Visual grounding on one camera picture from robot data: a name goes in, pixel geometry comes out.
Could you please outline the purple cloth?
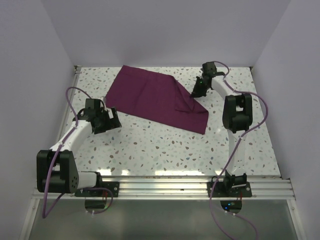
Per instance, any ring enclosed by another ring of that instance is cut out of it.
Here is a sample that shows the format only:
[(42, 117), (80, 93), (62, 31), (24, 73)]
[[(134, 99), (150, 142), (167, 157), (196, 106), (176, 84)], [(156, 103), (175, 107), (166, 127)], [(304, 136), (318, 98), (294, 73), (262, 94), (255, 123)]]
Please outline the purple cloth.
[(124, 65), (105, 96), (117, 111), (204, 134), (209, 112), (171, 75)]

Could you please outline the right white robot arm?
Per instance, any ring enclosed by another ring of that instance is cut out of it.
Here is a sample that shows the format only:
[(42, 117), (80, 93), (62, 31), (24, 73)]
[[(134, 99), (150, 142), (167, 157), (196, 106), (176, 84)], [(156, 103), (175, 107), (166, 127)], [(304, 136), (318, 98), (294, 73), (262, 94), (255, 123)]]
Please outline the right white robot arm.
[(229, 159), (221, 172), (222, 180), (212, 184), (214, 197), (234, 197), (246, 189), (244, 133), (253, 123), (252, 96), (236, 92), (221, 76), (198, 76), (191, 97), (205, 97), (207, 90), (215, 90), (224, 100), (223, 127), (228, 133)]

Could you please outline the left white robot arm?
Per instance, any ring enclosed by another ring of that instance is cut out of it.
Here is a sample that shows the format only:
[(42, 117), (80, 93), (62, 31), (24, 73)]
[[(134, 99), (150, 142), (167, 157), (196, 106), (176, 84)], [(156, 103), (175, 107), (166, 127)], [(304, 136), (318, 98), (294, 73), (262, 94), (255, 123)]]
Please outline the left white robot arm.
[(70, 129), (50, 149), (36, 155), (36, 183), (41, 193), (73, 194), (86, 189), (92, 196), (103, 193), (104, 184), (96, 171), (79, 171), (75, 155), (91, 135), (120, 128), (116, 108), (83, 108), (73, 118)]

